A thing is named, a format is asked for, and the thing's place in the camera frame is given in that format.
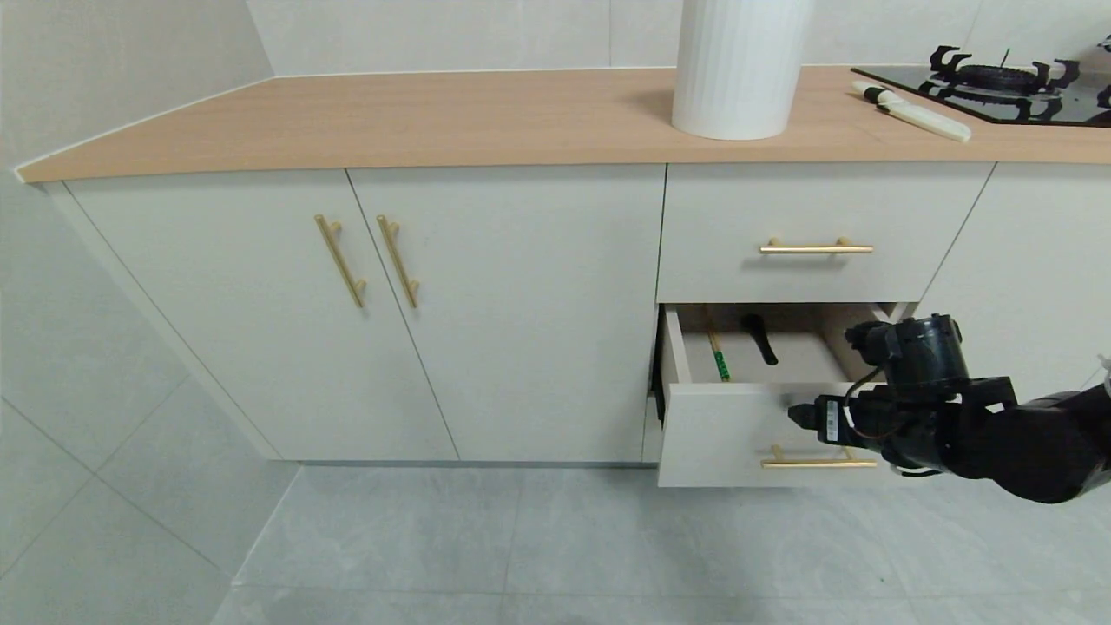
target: gas stove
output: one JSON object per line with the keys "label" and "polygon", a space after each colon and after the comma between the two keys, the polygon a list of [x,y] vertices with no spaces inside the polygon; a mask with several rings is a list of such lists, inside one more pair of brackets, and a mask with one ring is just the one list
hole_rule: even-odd
{"label": "gas stove", "polygon": [[965,63],[971,57],[960,48],[940,46],[929,67],[852,71],[992,123],[1111,127],[1111,74],[1084,75],[1079,61],[1063,59],[1023,69]]}

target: white vase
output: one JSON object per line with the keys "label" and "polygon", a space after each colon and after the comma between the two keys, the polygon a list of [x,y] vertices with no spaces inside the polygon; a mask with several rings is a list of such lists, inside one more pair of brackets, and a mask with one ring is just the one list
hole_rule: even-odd
{"label": "white vase", "polygon": [[671,123],[711,139],[787,129],[814,0],[684,0]]}

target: drawer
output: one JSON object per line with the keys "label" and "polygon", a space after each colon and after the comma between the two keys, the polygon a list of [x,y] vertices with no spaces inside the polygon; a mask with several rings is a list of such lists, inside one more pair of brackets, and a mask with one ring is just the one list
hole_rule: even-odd
{"label": "drawer", "polygon": [[[895,314],[901,314],[897,306]],[[763,317],[779,364],[769,366],[740,316]],[[707,334],[713,329],[729,369],[723,383]],[[875,304],[667,305],[661,320],[660,374],[664,399],[660,486],[905,486],[920,482],[892,473],[878,454],[852,450],[871,466],[791,465],[792,461],[845,460],[840,447],[787,416],[792,404],[821,394],[844,394],[870,371],[843,340],[847,327],[889,321]],[[787,466],[765,467],[775,452]]]}
{"label": "drawer", "polygon": [[[672,164],[657,300],[918,301],[991,167]],[[762,253],[773,238],[872,251]]]}

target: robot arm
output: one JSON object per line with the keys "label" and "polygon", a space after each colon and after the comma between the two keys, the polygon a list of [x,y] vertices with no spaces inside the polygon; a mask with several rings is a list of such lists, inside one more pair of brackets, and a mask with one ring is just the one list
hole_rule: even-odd
{"label": "robot arm", "polygon": [[[875,370],[788,416],[829,445],[871,450],[908,477],[992,480],[1055,504],[1111,481],[1111,395],[1095,386],[1018,404],[1010,379],[970,379],[949,316],[868,323],[845,339]],[[883,373],[887,384],[854,392]]]}

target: gold handle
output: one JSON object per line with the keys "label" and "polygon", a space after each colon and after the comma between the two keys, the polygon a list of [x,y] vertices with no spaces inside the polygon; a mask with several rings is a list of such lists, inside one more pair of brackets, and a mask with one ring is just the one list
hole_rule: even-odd
{"label": "gold handle", "polygon": [[773,236],[768,244],[760,245],[760,253],[872,253],[875,248],[872,245],[852,244],[845,236],[837,240],[832,245],[785,245],[783,241]]}
{"label": "gold handle", "polygon": [[875,461],[862,461],[858,458],[852,450],[841,447],[844,452],[843,461],[788,461],[783,457],[783,448],[779,445],[771,446],[774,460],[760,461],[760,468],[873,468]]}
{"label": "gold handle", "polygon": [[339,221],[329,223],[323,214],[318,214],[313,219],[317,220],[317,225],[320,226],[320,234],[324,236],[324,242],[328,243],[328,251],[332,252],[332,260],[336,261],[336,266],[339,268],[340,275],[343,276],[343,283],[351,291],[351,299],[354,300],[356,305],[362,308],[362,289],[367,288],[367,280],[354,281],[351,278],[351,270],[348,269],[347,260],[343,260],[343,254],[340,253],[340,245],[336,242],[336,234],[340,233],[340,229],[343,225]]}
{"label": "gold handle", "polygon": [[390,223],[390,220],[386,218],[384,214],[378,215],[378,225],[382,229],[382,238],[386,239],[386,249],[390,250],[390,258],[393,259],[393,266],[398,270],[398,276],[401,278],[401,284],[406,288],[406,296],[409,299],[409,305],[417,308],[417,286],[420,282],[417,280],[410,280],[409,274],[406,273],[406,264],[401,262],[401,254],[398,253],[398,243],[394,236],[398,234],[398,230],[401,225],[398,223]]}

